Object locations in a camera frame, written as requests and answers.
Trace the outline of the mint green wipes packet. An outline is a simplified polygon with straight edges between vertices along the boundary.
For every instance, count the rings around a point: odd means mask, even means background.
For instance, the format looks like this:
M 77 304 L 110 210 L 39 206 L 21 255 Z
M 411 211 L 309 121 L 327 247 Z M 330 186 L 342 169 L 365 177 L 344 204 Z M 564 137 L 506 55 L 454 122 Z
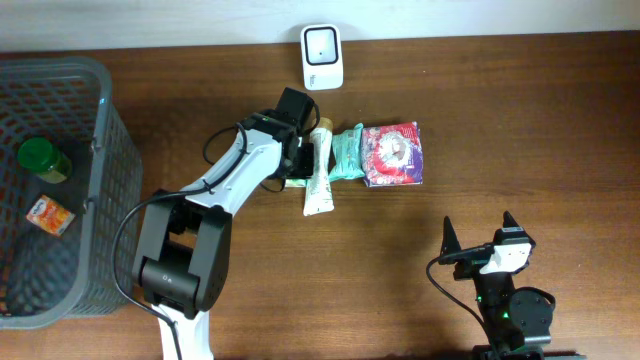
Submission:
M 329 173 L 329 181 L 354 180 L 362 178 L 365 173 L 361 163 L 361 138 L 363 124 L 345 130 L 332 139 L 332 151 L 335 165 Z

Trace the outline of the orange tissue pocket pack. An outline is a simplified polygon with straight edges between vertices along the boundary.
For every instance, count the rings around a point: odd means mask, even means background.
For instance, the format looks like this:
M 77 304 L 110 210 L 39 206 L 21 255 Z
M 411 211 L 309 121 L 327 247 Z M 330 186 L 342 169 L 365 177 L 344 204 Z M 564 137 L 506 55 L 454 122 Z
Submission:
M 41 195 L 28 210 L 26 219 L 46 233 L 60 237 L 75 219 L 75 214 L 54 199 Z

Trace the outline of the white cream tube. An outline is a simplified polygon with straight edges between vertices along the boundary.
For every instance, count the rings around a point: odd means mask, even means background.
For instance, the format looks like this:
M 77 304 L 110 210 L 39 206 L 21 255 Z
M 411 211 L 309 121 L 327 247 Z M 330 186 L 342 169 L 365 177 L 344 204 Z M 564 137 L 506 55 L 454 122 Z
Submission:
M 314 145 L 314 164 L 313 174 L 306 183 L 304 216 L 312 216 L 334 210 L 328 177 L 332 131 L 333 122 L 326 117 L 321 117 L 319 125 L 310 134 L 310 141 Z

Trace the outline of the red purple tissue pack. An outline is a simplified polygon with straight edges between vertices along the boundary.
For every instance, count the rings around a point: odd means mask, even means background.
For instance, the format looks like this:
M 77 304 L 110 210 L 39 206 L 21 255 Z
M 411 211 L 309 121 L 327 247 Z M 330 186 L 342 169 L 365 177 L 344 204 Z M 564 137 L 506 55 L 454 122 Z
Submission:
M 424 157 L 418 124 L 364 128 L 361 164 L 367 187 L 421 184 Z

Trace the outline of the green lid jar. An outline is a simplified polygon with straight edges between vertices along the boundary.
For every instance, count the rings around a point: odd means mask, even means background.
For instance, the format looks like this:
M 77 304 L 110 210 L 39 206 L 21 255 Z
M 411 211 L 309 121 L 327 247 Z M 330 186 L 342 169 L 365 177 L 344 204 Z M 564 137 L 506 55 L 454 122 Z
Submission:
M 51 184 L 66 181 L 72 173 L 70 158 L 43 137 L 33 137 L 23 142 L 18 149 L 18 162 L 23 168 Z

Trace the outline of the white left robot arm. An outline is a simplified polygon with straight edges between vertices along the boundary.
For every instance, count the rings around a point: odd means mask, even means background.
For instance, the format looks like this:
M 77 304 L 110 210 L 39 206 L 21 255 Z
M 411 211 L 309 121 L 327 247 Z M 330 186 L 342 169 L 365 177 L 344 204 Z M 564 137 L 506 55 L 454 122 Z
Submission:
M 234 215 L 264 180 L 310 177 L 303 139 L 319 117 L 309 95 L 285 88 L 275 108 L 235 124 L 234 143 L 204 175 L 135 206 L 144 219 L 131 277 L 159 321 L 164 358 L 212 358 L 209 311 L 227 278 Z

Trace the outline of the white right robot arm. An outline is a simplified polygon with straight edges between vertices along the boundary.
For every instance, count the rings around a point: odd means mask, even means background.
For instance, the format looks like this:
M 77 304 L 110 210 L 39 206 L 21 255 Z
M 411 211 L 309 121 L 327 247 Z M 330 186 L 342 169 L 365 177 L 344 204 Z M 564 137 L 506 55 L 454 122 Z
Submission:
M 514 286 L 513 277 L 528 265 L 536 242 L 509 212 L 493 240 L 463 249 L 451 220 L 443 220 L 440 254 L 431 264 L 453 265 L 456 281 L 471 280 L 478 312 L 471 315 L 487 336 L 486 346 L 472 349 L 473 359 L 543 359 L 551 342 L 556 300 L 534 287 Z

